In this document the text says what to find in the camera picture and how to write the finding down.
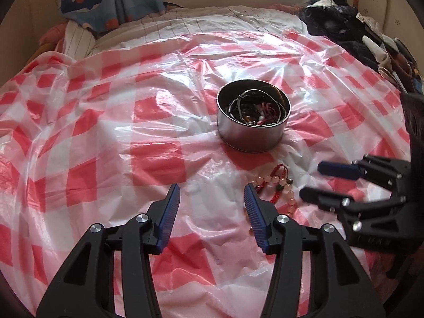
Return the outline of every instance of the metal screw head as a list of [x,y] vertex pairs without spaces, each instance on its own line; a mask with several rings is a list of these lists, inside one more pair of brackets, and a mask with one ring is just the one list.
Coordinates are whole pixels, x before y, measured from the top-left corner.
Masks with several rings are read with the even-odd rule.
[[143,223],[149,220],[149,216],[147,214],[140,214],[140,215],[137,215],[135,219],[137,220],[137,222]]
[[360,221],[355,221],[355,222],[353,223],[353,227],[352,227],[352,229],[353,229],[355,232],[359,232],[359,231],[362,229],[362,222],[360,222]]
[[277,221],[279,223],[287,223],[289,222],[290,218],[287,215],[279,215],[277,216]]
[[348,207],[350,204],[350,199],[345,197],[344,199],[342,199],[342,206],[343,207]]
[[330,225],[329,223],[325,224],[323,227],[324,231],[326,231],[327,233],[333,233],[336,229],[334,228],[333,225]]
[[100,232],[101,229],[102,229],[102,225],[99,224],[99,223],[95,223],[94,225],[91,225],[91,227],[90,227],[90,231],[93,232],[93,233]]

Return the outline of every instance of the silver tin can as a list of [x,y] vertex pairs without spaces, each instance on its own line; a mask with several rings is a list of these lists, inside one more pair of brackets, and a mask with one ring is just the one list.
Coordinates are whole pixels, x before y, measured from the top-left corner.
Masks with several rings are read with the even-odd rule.
[[[259,89],[268,93],[285,108],[287,116],[278,124],[270,126],[246,125],[232,119],[226,112],[231,101],[244,91]],[[281,140],[287,119],[291,113],[291,105],[287,96],[275,86],[260,80],[239,80],[225,85],[219,90],[216,97],[218,105],[217,124],[222,140],[239,151],[261,153],[269,151]]]

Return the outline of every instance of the red and white checkered plastic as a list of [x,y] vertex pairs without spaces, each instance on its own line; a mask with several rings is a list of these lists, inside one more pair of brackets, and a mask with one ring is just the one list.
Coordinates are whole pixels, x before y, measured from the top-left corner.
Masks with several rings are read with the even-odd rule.
[[[218,89],[249,78],[281,88],[292,103],[285,136],[268,153],[241,153],[217,133]],[[0,269],[32,312],[91,224],[124,224],[177,182],[172,237],[152,257],[164,317],[257,318],[273,258],[249,234],[244,185],[284,162],[297,197],[311,185],[376,199],[382,190],[323,178],[317,164],[364,153],[409,157],[397,90],[329,40],[295,33],[179,36],[78,62],[50,52],[3,90]],[[286,204],[283,196],[276,205]],[[294,218],[342,231],[335,216],[301,202]],[[379,261],[355,253],[367,271]],[[307,257],[304,265],[307,284]],[[115,269],[123,314],[118,258]],[[300,314],[308,291],[303,285]]]

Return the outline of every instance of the pearl bead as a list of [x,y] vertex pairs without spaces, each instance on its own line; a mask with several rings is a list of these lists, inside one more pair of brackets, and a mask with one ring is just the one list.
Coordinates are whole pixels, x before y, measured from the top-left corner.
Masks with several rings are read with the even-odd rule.
[[287,210],[288,213],[293,214],[296,211],[296,207],[295,206],[290,206],[289,209]]

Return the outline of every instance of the blue gripper pad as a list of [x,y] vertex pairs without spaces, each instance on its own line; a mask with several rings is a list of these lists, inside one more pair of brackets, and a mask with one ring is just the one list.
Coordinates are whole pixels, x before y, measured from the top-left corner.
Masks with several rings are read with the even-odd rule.
[[318,172],[330,177],[358,180],[363,172],[357,165],[340,164],[337,162],[322,161],[318,164]]
[[255,234],[256,243],[266,254],[270,246],[268,242],[269,224],[259,207],[259,198],[252,184],[248,184],[244,188],[244,204]]
[[166,198],[152,203],[147,212],[152,218],[153,234],[157,238],[156,247],[160,253],[168,245],[179,205],[180,187],[173,184]]

